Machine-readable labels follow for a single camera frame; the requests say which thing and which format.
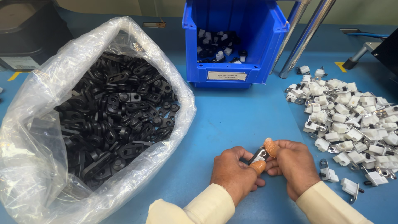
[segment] bin label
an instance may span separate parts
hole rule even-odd
[[[244,72],[208,72],[207,79],[240,80],[246,81]]]
[[[31,57],[0,57],[13,69],[37,69],[39,64]]]

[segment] sleeve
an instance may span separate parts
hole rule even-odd
[[[229,193],[211,184],[184,209],[162,199],[149,206],[146,224],[224,224],[235,213]]]
[[[311,223],[373,224],[340,198],[323,181],[306,190],[296,201]]]

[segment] clear plastic bag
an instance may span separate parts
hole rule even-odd
[[[181,105],[173,133],[92,192],[68,174],[59,114],[53,108],[104,51],[142,57],[173,86]],[[195,97],[163,51],[129,17],[114,18],[65,45],[32,71],[0,129],[0,200],[18,223],[98,223],[155,176],[196,114]]]

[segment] blue table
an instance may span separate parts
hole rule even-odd
[[[75,37],[117,16],[79,14],[64,9],[59,12]],[[156,18],[151,17],[132,18],[138,24],[156,21]],[[145,31],[163,49],[181,75],[186,77],[181,18],[166,18],[165,21],[166,29],[146,28]],[[359,90],[371,91],[389,102],[398,102],[394,94],[398,84],[389,79],[394,79],[395,76],[370,54],[362,57],[361,62],[347,73],[335,65],[334,62],[344,62],[352,56],[364,42],[378,41],[369,37],[345,36],[338,29],[341,27],[343,26],[321,25],[298,64],[308,65],[312,71],[324,66],[329,74],[328,79],[356,82]],[[391,33],[396,29],[393,26],[352,27],[375,33]],[[237,145],[255,152],[267,137],[304,142],[313,154],[315,163],[326,158],[339,179],[346,177],[357,183],[365,181],[366,178],[361,173],[354,173],[336,164],[332,160],[334,154],[317,150],[313,140],[302,132],[304,121],[308,119],[308,115],[303,112],[304,106],[285,100],[283,90],[292,83],[298,83],[301,76],[291,72],[283,80],[277,74],[303,29],[304,25],[300,24],[266,85],[253,85],[248,90],[192,88],[197,114],[180,146],[143,191],[101,223],[145,223],[149,205],[159,198],[184,207],[208,186],[214,156]],[[14,81],[7,82],[12,74],[9,71],[0,73],[0,87],[6,90],[0,96],[4,98],[0,104],[1,118],[16,89],[26,77],[20,74]],[[235,215],[228,223],[308,223],[305,215],[287,196],[285,178],[270,177],[267,174],[262,177],[267,182],[266,186],[250,193],[236,208]],[[375,223],[396,223],[394,206],[398,196],[398,181],[389,181],[390,183],[375,188],[361,186],[365,193],[358,196],[353,207]],[[326,184],[344,200],[349,199],[339,182]],[[0,214],[2,223],[15,223],[3,207],[0,208]]]

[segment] blue storage bin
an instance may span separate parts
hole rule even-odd
[[[249,88],[265,83],[289,23],[275,1],[187,0],[185,29],[187,80],[195,87]],[[242,42],[224,63],[198,63],[197,27],[206,32],[236,31]],[[239,50],[248,56],[242,64],[229,64]]]

